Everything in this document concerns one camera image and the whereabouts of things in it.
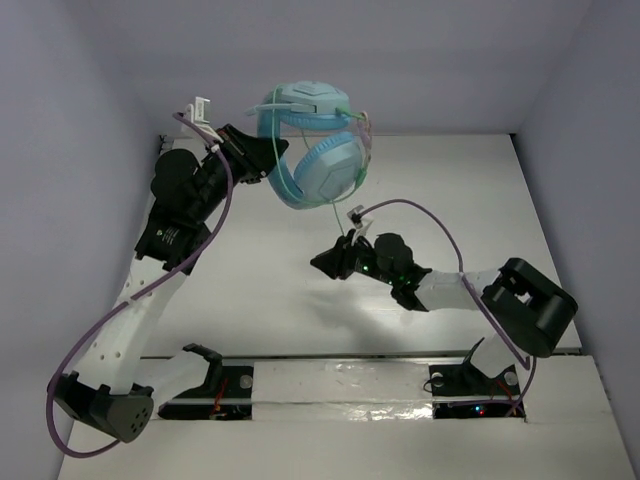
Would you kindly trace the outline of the light blue headphones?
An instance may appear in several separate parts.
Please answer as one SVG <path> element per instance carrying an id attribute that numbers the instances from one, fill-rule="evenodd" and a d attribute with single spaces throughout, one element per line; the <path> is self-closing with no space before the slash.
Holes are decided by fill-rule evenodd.
<path id="1" fill-rule="evenodd" d="M 320 81 L 283 83 L 261 103 L 245 111 L 257 117 L 257 136 L 281 139 L 281 127 L 301 134 L 324 133 L 291 170 L 284 155 L 268 175 L 276 196 L 296 210 L 338 203 L 353 195 L 367 175 L 371 161 L 370 121 L 351 109 L 349 96 Z"/>

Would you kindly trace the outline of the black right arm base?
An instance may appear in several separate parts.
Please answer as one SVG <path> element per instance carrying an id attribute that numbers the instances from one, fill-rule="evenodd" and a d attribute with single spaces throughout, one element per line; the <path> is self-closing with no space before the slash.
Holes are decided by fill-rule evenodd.
<path id="1" fill-rule="evenodd" d="M 437 419 L 525 418 L 515 361 L 497 339 L 482 338 L 459 363 L 429 367 L 423 391 L 435 400 Z"/>

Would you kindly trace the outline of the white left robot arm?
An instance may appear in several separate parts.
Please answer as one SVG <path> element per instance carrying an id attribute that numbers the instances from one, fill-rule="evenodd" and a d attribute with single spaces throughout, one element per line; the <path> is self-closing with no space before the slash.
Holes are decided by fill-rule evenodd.
<path id="1" fill-rule="evenodd" d="M 113 309 L 72 347 L 47 386 L 47 429 L 69 456 L 82 454 L 58 434 L 56 408 L 115 444 L 130 443 L 159 406 L 180 393 L 177 380 L 187 377 L 200 394 L 221 386 L 222 358 L 201 345 L 185 346 L 143 380 L 137 377 L 140 357 L 169 301 L 222 230 L 235 187 L 267 178 L 289 143 L 275 134 L 254 137 L 230 124 L 184 126 L 202 151 L 173 147 L 159 155 L 150 185 L 152 206 L 134 248 L 131 276 Z"/>

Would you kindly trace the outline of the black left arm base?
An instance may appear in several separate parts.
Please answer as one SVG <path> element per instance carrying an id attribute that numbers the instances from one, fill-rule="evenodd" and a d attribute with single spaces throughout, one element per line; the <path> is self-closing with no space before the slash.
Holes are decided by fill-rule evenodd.
<path id="1" fill-rule="evenodd" d="M 231 362 L 202 345 L 191 343 L 183 352 L 206 363 L 194 386 L 180 392 L 158 409 L 163 420 L 239 421 L 252 419 L 254 365 Z"/>

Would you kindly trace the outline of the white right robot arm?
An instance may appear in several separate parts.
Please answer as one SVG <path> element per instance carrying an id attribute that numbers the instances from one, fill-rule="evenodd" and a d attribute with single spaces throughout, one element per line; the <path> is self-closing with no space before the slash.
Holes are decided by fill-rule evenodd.
<path id="1" fill-rule="evenodd" d="M 534 266 L 510 258 L 497 269 L 442 272 L 420 266 L 412 249 L 395 233 L 374 242 L 350 230 L 310 265 L 332 280 L 358 273 L 391 287 L 391 297 L 409 311 L 478 311 L 496 330 L 480 340 L 465 359 L 461 378 L 483 393 L 509 367 L 531 367 L 548 358 L 578 312 L 576 300 Z"/>

